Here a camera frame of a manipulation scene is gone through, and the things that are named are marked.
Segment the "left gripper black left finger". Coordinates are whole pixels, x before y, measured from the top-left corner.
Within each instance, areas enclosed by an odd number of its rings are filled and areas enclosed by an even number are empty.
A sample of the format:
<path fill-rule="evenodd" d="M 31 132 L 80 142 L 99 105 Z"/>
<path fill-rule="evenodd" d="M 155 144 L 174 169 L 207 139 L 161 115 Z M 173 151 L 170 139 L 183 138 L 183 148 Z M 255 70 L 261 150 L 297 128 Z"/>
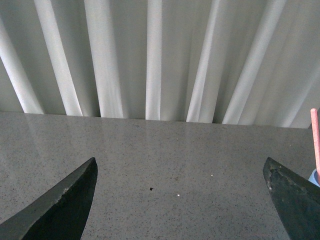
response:
<path fill-rule="evenodd" d="M 98 166 L 90 158 L 0 225 L 2 240 L 79 240 L 91 210 Z"/>

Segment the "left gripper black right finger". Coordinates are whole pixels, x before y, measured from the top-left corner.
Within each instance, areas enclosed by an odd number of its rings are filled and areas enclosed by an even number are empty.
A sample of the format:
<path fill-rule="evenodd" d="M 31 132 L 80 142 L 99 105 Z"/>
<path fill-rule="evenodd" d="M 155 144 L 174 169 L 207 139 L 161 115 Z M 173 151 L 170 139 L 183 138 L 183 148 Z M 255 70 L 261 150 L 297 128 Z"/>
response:
<path fill-rule="evenodd" d="M 320 238 L 320 188 L 268 157 L 263 177 L 291 240 Z"/>

